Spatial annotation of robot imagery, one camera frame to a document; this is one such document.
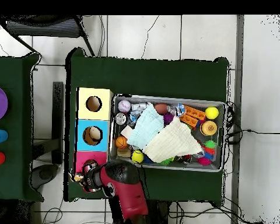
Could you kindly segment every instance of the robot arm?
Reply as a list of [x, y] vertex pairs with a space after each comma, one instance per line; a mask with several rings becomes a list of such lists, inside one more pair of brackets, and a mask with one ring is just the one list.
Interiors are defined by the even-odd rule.
[[86, 191], [93, 192], [102, 188], [105, 195], [111, 198], [110, 207], [115, 219], [119, 219], [117, 216], [120, 209], [123, 222], [141, 224], [143, 216], [148, 214], [148, 207], [139, 172], [134, 164], [115, 160], [98, 166], [94, 161], [88, 161], [83, 172]]

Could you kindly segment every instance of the box hole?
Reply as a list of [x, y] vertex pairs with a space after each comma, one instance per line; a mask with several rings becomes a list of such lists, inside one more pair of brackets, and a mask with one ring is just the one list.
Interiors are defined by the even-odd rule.
[[87, 127], [83, 132], [83, 140], [88, 145], [98, 145], [103, 139], [103, 131], [97, 126]]
[[90, 96], [86, 101], [86, 108], [89, 111], [97, 112], [102, 107], [102, 101], [97, 96]]

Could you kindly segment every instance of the tennis ball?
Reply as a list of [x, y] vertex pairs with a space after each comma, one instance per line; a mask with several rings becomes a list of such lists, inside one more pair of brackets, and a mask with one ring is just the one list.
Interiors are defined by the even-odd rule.
[[135, 163], [141, 163], [144, 160], [144, 154], [140, 150], [136, 150], [132, 154], [132, 161]]
[[219, 115], [219, 110], [216, 107], [208, 107], [205, 115], [209, 120], [214, 120]]
[[124, 136], [119, 136], [117, 139], [116, 139], [116, 147], [118, 149], [124, 149], [128, 146], [127, 144], [127, 139], [124, 137]]

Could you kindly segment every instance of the blue box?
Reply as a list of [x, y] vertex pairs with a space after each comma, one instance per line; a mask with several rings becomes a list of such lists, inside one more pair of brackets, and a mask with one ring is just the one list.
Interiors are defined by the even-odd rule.
[[[103, 151], [107, 152], [109, 142], [109, 121], [103, 120], [78, 120], [77, 151]], [[103, 138], [97, 145], [89, 145], [83, 140], [83, 133], [87, 127], [101, 129]]]

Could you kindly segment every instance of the green table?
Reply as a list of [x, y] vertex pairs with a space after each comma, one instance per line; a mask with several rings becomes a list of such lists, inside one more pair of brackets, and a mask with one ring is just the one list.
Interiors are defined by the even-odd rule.
[[0, 57], [0, 88], [8, 97], [8, 110], [0, 119], [0, 129], [9, 138], [0, 143], [6, 156], [0, 165], [0, 199], [42, 201], [29, 184], [32, 162], [32, 98], [30, 75], [38, 54], [23, 58]]
[[[226, 101], [225, 58], [211, 61], [156, 59], [119, 59], [85, 57], [80, 48], [66, 59], [66, 127], [65, 200], [103, 198], [102, 192], [85, 193], [78, 183], [68, 178], [74, 160], [76, 88], [105, 88], [113, 93], [161, 96], [184, 99]], [[145, 169], [146, 183], [152, 200], [204, 200], [221, 204], [222, 172]]]

